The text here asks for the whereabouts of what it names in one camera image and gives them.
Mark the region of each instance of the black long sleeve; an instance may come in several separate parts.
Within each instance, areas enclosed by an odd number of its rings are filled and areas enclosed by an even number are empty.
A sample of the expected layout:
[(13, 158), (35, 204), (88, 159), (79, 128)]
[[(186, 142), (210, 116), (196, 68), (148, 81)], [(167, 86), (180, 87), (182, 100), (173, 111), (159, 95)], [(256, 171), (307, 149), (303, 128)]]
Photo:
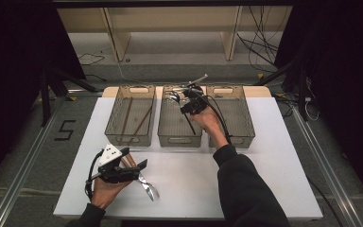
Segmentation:
[(235, 148), (220, 148), (214, 159), (223, 214), (231, 226), (290, 226), (285, 212), (251, 159)]
[(79, 219), (71, 220), (66, 227), (99, 227), (105, 211), (88, 203)]

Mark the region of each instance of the wire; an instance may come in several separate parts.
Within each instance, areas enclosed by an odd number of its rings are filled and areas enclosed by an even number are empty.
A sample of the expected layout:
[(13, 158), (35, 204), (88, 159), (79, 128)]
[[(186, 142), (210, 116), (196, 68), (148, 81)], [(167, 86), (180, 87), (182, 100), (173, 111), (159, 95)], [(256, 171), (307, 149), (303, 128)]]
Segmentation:
[(273, 66), (275, 66), (274, 64), (273, 64), (273, 62), (271, 62), (271, 61), (269, 61), (269, 60), (267, 60), (265, 57), (263, 57), (261, 54), (259, 54), (258, 52), (256, 52), (255, 50), (253, 50), (252, 49), (252, 47), (251, 46), (248, 46), (245, 42), (244, 42), (244, 40), (242, 40), (242, 38), (240, 37), (240, 35), (237, 33), (237, 37), (241, 40), (241, 42), (243, 43), (243, 45), (245, 45), (248, 49), (249, 49), (249, 63), (250, 63), (250, 65), (253, 67), (253, 68), (255, 68), (255, 69), (257, 69), (257, 70), (261, 70), (261, 71), (264, 71), (264, 72), (268, 72), (268, 73), (274, 73), (273, 71), (269, 71), (269, 70), (265, 70), (265, 69), (263, 69), (263, 68), (256, 68), (255, 66), (254, 66), (254, 64), (251, 62), (251, 57), (250, 57), (250, 54), (251, 54), (251, 51), (252, 52), (254, 52), (254, 54), (256, 54), (257, 56), (259, 56), (261, 59), (263, 59), (263, 60), (265, 60), (266, 62), (268, 62), (269, 64), (271, 64), (271, 65), (273, 65)]
[(282, 24), (285, 22), (285, 17), (287, 16), (288, 7), (285, 7), (285, 15), (283, 16), (282, 22), (279, 24), (278, 28), (276, 29), (275, 33), (268, 39), (270, 41), (273, 37), (279, 32), (279, 29), (282, 27)]
[(311, 115), (309, 114), (308, 110), (307, 110), (307, 105), (308, 105), (308, 103), (309, 103), (309, 101), (306, 101), (306, 102), (305, 102), (305, 111), (306, 111), (306, 113), (307, 113), (308, 117), (309, 117), (311, 120), (313, 120), (313, 121), (318, 120), (318, 118), (320, 118), (320, 112), (318, 112), (318, 113), (317, 113), (317, 118), (312, 118), (312, 117), (311, 117)]
[(196, 93), (193, 90), (191, 90), (191, 91), (194, 94), (196, 94), (197, 97), (200, 97), (215, 112), (217, 118), (219, 119), (220, 124), (222, 125), (223, 131), (225, 132), (226, 140), (228, 141), (229, 144), (231, 144), (232, 141), (231, 141), (231, 136), (229, 135), (228, 127), (226, 126), (225, 119), (223, 118), (222, 111), (220, 110), (220, 108), (217, 105), (214, 98), (211, 97), (211, 96), (207, 96), (207, 97), (210, 97), (214, 101), (214, 103), (216, 104), (216, 107), (218, 108), (218, 111), (215, 109), (215, 107), (207, 99), (203, 98), (203, 96), (201, 96), (200, 94)]
[(307, 180), (317, 189), (318, 192), (320, 192), (320, 195), (323, 197), (323, 199), (326, 201), (326, 203), (328, 204), (329, 208), (331, 209), (333, 215), (335, 216), (337, 222), (338, 222), (338, 225), (343, 227), (343, 223), (341, 222), (340, 218), (338, 217), (335, 209), (333, 208), (332, 204), (328, 201), (328, 199), (326, 199), (325, 195), (323, 194), (323, 192), (317, 187), (316, 184), (314, 184), (311, 179), (305, 175), (305, 177), (307, 178)]
[[(265, 33), (265, 26), (267, 25), (267, 22), (268, 22), (268, 17), (269, 17), (269, 13), (270, 13), (270, 10), (272, 9), (272, 7), (269, 8), (268, 10), (268, 15), (267, 15), (267, 19), (266, 21), (261, 25), (261, 28), (262, 28), (262, 34), (264, 36), (264, 40), (267, 41), (267, 38), (266, 38), (266, 33)], [(268, 45), (268, 49), (270, 51), (270, 53), (272, 54), (273, 58), (275, 59), (276, 58), (276, 55), (275, 53), (273, 53), (272, 49), (270, 48), (270, 44), (268, 43), (267, 41), (267, 45)]]
[[(252, 19), (254, 20), (255, 25), (256, 25), (256, 27), (257, 27), (257, 31), (255, 32), (255, 37), (256, 37), (256, 36), (258, 36), (258, 38), (264, 42), (264, 45), (268, 46), (268, 42), (267, 42), (267, 39), (265, 38), (264, 32), (263, 32), (263, 30), (261, 30), (261, 28), (260, 28), (260, 26), (262, 26), (262, 21), (263, 21), (262, 19), (263, 19), (263, 16), (264, 16), (264, 12), (263, 12), (264, 7), (261, 7), (261, 8), (260, 8), (260, 10), (261, 10), (261, 14), (260, 14), (260, 16), (261, 16), (261, 20), (260, 20), (259, 24), (257, 23), (257, 20), (256, 20), (256, 18), (255, 18), (255, 16), (254, 16), (254, 14), (252, 13), (252, 9), (251, 9), (251, 7), (249, 7), (249, 10), (250, 10), (250, 13), (251, 13), (251, 15), (252, 15)], [(267, 52), (267, 55), (268, 55), (269, 60), (270, 60), (270, 59), (271, 59), (271, 57), (270, 57), (270, 55), (269, 55), (269, 53), (268, 53), (268, 48), (265, 48), (265, 51)]]
[[(245, 41), (245, 42), (249, 42), (249, 43), (253, 43), (253, 44), (257, 44), (257, 45), (260, 45), (260, 46), (266, 47), (264, 44), (259, 44), (259, 43), (253, 42), (253, 41), (249, 41), (249, 40), (243, 39), (243, 38), (241, 38), (241, 37), (240, 37), (240, 35), (239, 35), (238, 33), (237, 33), (237, 36), (240, 38), (240, 40), (241, 40), (241, 41)], [(272, 48), (272, 47), (270, 47), (270, 49), (272, 49), (272, 50), (274, 50), (274, 51), (277, 51), (277, 50), (278, 50), (278, 48), (279, 48), (279, 47), (277, 47), (277, 46), (273, 46), (273, 48)]]
[(94, 169), (94, 165), (96, 160), (102, 156), (102, 153), (104, 152), (104, 149), (102, 149), (94, 158), (93, 162), (91, 163), (91, 167), (90, 167), (90, 172), (88, 173), (88, 178), (87, 181), (85, 182), (85, 194), (87, 195), (87, 197), (90, 199), (93, 198), (93, 190), (92, 190), (92, 185), (93, 185), (93, 179), (92, 179), (92, 175), (93, 175), (93, 169)]
[(271, 95), (272, 95), (272, 97), (274, 97), (276, 99), (276, 102), (285, 104), (289, 107), (288, 110), (284, 114), (282, 114), (283, 119), (293, 115), (293, 108), (294, 108), (294, 106), (296, 106), (298, 104), (297, 100), (291, 100), (284, 96), (279, 96), (277, 94), (271, 94)]

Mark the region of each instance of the white table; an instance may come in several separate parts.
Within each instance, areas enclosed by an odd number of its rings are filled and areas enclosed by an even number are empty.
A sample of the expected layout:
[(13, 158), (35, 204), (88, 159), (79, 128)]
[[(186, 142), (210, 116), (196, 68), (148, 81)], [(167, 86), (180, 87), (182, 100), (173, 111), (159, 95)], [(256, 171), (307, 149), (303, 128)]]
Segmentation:
[[(161, 93), (162, 87), (157, 87), (157, 97)], [(54, 215), (77, 218), (89, 202), (84, 185), (95, 155), (109, 143), (104, 131), (114, 101), (114, 97), (98, 99)], [(137, 163), (148, 159), (142, 173), (161, 197), (151, 201), (143, 187), (133, 182), (108, 207), (106, 217), (223, 219), (217, 191), (218, 167), (212, 158), (215, 150), (208, 147), (208, 135), (203, 133), (200, 148), (162, 148), (157, 135), (161, 99), (156, 101), (151, 146), (131, 147), (130, 151)], [(249, 148), (237, 151), (252, 159), (289, 219), (322, 218), (276, 101), (272, 97), (248, 97), (247, 103), (256, 136)]]

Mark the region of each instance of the gray floor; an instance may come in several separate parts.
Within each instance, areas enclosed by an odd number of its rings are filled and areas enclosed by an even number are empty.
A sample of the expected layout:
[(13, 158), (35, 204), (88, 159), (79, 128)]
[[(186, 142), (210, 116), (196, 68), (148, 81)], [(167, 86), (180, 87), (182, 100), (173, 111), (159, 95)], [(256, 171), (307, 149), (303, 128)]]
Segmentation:
[[(243, 35), (245, 38), (252, 37), (250, 33)], [(114, 60), (106, 35), (70, 34), (70, 37), (80, 56), (89, 53), (105, 57), (103, 61), (83, 66), (86, 75), (93, 75), (88, 76), (87, 81), (98, 88), (142, 82), (182, 83), (197, 79), (204, 74), (210, 76), (205, 80), (206, 83), (253, 84), (258, 80), (258, 74), (262, 72), (249, 65), (249, 57), (251, 63), (258, 62), (262, 67), (273, 70), (271, 66), (257, 61), (254, 55), (249, 55), (240, 42), (237, 42), (233, 60), (225, 61), (223, 47), (217, 33), (133, 34), (125, 60), (119, 64)], [(280, 34), (275, 36), (272, 41), (277, 44), (279, 40)], [(80, 62), (89, 64), (98, 59), (98, 57), (84, 56)], [(283, 78), (275, 79), (268, 85), (269, 90), (272, 93), (281, 93), (280, 83), (282, 81)], [(73, 83), (66, 83), (66, 85), (70, 90), (80, 89)], [(19, 197), (9, 212), (5, 226), (63, 226), (66, 223), (65, 219), (55, 217), (52, 213), (98, 98), (97, 95), (77, 92), (69, 96), (75, 98), (68, 98), (62, 103), (57, 100), (51, 102), (54, 107), (58, 107), (55, 121), (26, 178)], [(284, 103), (279, 103), (279, 106), (281, 114), (289, 112), (289, 107)], [(37, 99), (35, 105), (30, 109), (28, 121), (19, 135), (17, 143), (14, 144), (12, 152), (0, 165), (0, 201), (10, 188), (33, 146), (34, 140), (42, 129), (42, 109), (42, 103)], [(309, 109), (310, 112), (317, 111), (313, 107), (309, 107)], [(74, 121), (66, 124), (66, 127), (74, 132), (70, 140), (55, 140), (67, 136), (67, 133), (59, 132), (62, 122), (65, 120)], [(332, 203), (344, 226), (349, 226), (294, 115), (286, 116), (285, 124), (305, 173)], [(317, 121), (310, 120), (309, 125), (363, 222), (363, 184), (357, 178), (350, 163), (341, 156), (341, 149), (322, 117), (320, 116)], [(313, 191), (324, 213), (324, 218), (310, 222), (294, 221), (291, 223), (292, 226), (338, 226), (337, 220), (325, 200), (314, 187)], [(102, 222), (102, 226), (120, 225), (120, 220), (106, 219)]]

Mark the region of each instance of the hand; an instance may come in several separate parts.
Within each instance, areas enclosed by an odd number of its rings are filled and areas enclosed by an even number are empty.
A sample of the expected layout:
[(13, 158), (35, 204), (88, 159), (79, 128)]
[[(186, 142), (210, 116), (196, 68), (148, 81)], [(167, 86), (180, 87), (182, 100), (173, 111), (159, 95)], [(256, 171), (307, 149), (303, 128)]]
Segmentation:
[(117, 194), (130, 183), (105, 183), (102, 179), (96, 178), (91, 204), (105, 210), (113, 202)]
[(226, 137), (220, 130), (220, 124), (217, 119), (216, 113), (211, 107), (205, 108), (199, 114), (190, 114), (190, 120), (195, 121), (202, 127), (212, 138), (215, 143), (216, 149), (222, 148), (228, 144)]

